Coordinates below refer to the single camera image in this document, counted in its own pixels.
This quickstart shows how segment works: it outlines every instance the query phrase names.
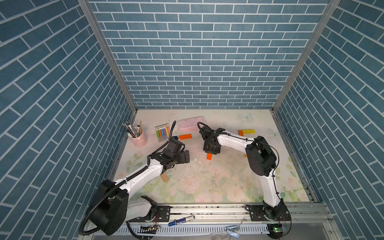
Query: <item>metal slot panel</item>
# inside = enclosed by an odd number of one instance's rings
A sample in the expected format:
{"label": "metal slot panel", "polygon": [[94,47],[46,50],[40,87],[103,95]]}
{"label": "metal slot panel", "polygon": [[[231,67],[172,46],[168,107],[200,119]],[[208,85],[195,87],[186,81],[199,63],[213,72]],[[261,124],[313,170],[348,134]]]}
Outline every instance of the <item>metal slot panel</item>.
{"label": "metal slot panel", "polygon": [[[132,230],[137,233],[140,226],[148,224],[135,225],[131,223]],[[176,226],[169,227],[168,225],[161,225],[161,229],[157,231],[157,237],[176,237],[176,236],[198,236],[198,235],[209,235],[215,232],[222,232],[226,230],[224,224],[204,224],[204,225],[194,225],[194,224],[181,224]],[[267,224],[263,223],[252,223],[247,225],[241,225],[239,234],[268,234]],[[94,235],[104,235],[100,230]],[[113,235],[130,235],[127,226],[121,226]],[[139,233],[142,236],[153,236],[153,234],[144,234]]]}

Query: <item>mounting plate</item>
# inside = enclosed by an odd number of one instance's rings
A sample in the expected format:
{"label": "mounting plate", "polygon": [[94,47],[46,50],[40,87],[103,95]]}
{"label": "mounting plate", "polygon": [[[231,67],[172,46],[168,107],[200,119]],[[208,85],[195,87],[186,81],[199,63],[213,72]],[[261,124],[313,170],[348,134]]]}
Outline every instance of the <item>mounting plate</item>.
{"label": "mounting plate", "polygon": [[[170,215],[170,206],[157,206],[156,212],[159,213],[159,217],[157,218],[158,222],[169,222]],[[129,222],[146,222],[143,218],[138,217],[130,220]]]}
{"label": "mounting plate", "polygon": [[[266,218],[264,213],[263,205],[247,205],[247,210],[249,210],[249,216],[251,217],[251,221],[271,221],[271,219]],[[281,213],[283,216],[280,216],[280,221],[290,221],[291,215],[288,212],[287,207],[284,205],[284,210]]]}

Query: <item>black bracket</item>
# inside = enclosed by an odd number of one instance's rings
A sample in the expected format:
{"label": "black bracket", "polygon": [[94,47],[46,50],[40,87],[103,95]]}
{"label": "black bracket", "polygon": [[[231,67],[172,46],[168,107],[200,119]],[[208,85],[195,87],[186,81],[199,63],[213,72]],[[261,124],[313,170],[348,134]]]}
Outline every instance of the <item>black bracket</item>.
{"label": "black bracket", "polygon": [[[155,217],[157,218],[158,222],[169,222],[170,206],[157,206],[156,212],[159,214],[159,217],[157,217],[157,214],[155,214]],[[138,217],[138,218],[129,220],[129,222],[146,222],[146,221],[144,218]]]}
{"label": "black bracket", "polygon": [[145,234],[156,234],[157,229],[154,230],[147,230],[144,229],[145,227],[141,227],[137,233],[145,233]]}
{"label": "black bracket", "polygon": [[[265,216],[265,208],[263,205],[246,205],[245,209],[249,211],[249,216],[251,217],[251,221],[253,222],[259,222],[259,221],[273,221]],[[288,209],[284,205],[283,210],[280,212],[281,215],[279,215],[280,222],[290,221],[291,215],[288,212]]]}

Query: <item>wooden block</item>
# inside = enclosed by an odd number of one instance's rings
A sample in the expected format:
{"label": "wooden block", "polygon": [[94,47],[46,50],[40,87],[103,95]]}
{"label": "wooden block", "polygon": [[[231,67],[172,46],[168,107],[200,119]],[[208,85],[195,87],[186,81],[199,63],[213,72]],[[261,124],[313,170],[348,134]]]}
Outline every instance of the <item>wooden block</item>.
{"label": "wooden block", "polygon": [[239,135],[242,136],[242,137],[244,137],[244,132],[243,132],[243,130],[239,130]]}
{"label": "wooden block", "polygon": [[189,139],[192,138],[192,134],[185,134],[185,135],[180,135],[179,140],[184,140],[184,139]]}
{"label": "wooden block", "polygon": [[168,182],[169,181],[169,177],[167,176],[166,173],[163,173],[160,175],[161,179],[164,181],[164,182]]}

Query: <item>table surface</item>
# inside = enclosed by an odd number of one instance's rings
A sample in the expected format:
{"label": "table surface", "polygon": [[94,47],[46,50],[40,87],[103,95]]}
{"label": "table surface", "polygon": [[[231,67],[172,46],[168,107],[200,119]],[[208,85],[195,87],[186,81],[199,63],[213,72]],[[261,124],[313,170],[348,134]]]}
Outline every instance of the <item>table surface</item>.
{"label": "table surface", "polygon": [[[285,202],[309,201],[269,110],[139,110],[134,125],[137,126],[142,121],[148,143],[137,148],[130,139],[127,141],[114,179],[124,177],[143,166],[147,162],[146,156],[164,143],[157,140],[156,126],[166,123],[171,126],[174,120],[198,116],[203,116],[212,129],[221,127],[234,134],[238,134],[239,129],[255,129],[255,134],[245,136],[263,136],[279,152],[280,163],[275,171],[276,184]],[[182,140],[185,150],[189,150],[190,163],[176,164],[174,168],[167,170],[169,181],[166,183],[161,177],[155,177],[136,192],[132,200],[141,195],[147,195],[158,203],[263,200],[259,177],[250,169],[248,159],[242,152],[222,146],[220,154],[207,160],[207,154],[202,150],[204,141],[198,129],[181,132],[176,123],[173,136],[190,133],[191,139]]]}

